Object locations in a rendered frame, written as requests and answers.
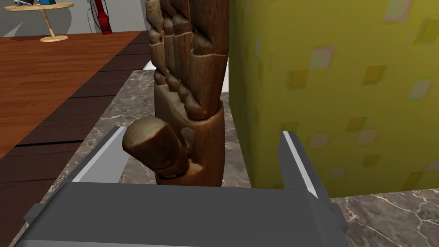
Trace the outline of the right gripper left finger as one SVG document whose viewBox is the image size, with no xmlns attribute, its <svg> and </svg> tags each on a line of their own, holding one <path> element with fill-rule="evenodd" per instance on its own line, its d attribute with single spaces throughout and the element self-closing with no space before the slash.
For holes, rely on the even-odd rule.
<svg viewBox="0 0 439 247">
<path fill-rule="evenodd" d="M 122 148 L 127 127 L 113 127 L 102 141 L 73 169 L 65 182 L 117 183 L 129 155 Z"/>
</svg>

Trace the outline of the red floor-standing object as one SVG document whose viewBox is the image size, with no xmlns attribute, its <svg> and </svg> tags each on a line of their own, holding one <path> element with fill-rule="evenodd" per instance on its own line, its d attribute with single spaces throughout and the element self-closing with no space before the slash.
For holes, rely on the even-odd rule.
<svg viewBox="0 0 439 247">
<path fill-rule="evenodd" d="M 112 34 L 106 0 L 87 0 L 90 5 L 91 17 L 102 35 Z"/>
</svg>

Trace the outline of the yellow patterned box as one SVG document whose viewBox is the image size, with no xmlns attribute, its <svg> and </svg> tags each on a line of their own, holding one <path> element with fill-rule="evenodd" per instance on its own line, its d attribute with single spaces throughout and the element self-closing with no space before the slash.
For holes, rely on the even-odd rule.
<svg viewBox="0 0 439 247">
<path fill-rule="evenodd" d="M 230 0 L 229 26 L 252 187 L 293 131 L 330 197 L 439 188 L 439 0 Z"/>
</svg>

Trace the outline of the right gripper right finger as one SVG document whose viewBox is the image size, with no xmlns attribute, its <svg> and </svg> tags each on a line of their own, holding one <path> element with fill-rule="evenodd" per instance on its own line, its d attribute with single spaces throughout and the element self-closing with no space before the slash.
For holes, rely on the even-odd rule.
<svg viewBox="0 0 439 247">
<path fill-rule="evenodd" d="M 326 189 L 295 132 L 281 132 L 277 157 L 284 189 L 295 199 L 332 206 Z"/>
</svg>

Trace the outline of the round light wooden side table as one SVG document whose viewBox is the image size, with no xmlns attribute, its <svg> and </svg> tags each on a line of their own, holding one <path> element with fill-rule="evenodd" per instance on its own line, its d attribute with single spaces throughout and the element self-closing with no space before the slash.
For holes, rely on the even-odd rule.
<svg viewBox="0 0 439 247">
<path fill-rule="evenodd" d="M 23 5 L 17 6 L 5 6 L 4 10 L 8 12 L 23 12 L 23 11 L 40 11 L 44 20 L 45 24 L 47 25 L 48 31 L 50 33 L 50 36 L 43 37 L 40 39 L 41 42 L 58 42 L 62 40 L 68 39 L 68 36 L 66 35 L 55 35 L 51 26 L 51 23 L 47 17 L 47 10 L 51 9 L 66 9 L 74 6 L 74 3 L 71 2 L 56 2 L 54 4 L 47 4 L 47 5 L 29 5 L 29 3 L 25 3 L 22 0 L 16 0 L 15 2 L 21 2 Z"/>
</svg>

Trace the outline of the brown wooden hand model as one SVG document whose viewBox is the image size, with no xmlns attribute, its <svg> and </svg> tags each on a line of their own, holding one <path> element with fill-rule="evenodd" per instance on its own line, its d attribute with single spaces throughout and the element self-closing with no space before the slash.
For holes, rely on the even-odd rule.
<svg viewBox="0 0 439 247">
<path fill-rule="evenodd" d="M 135 120 L 122 147 L 158 184 L 220 187 L 229 0 L 146 0 L 154 116 Z"/>
</svg>

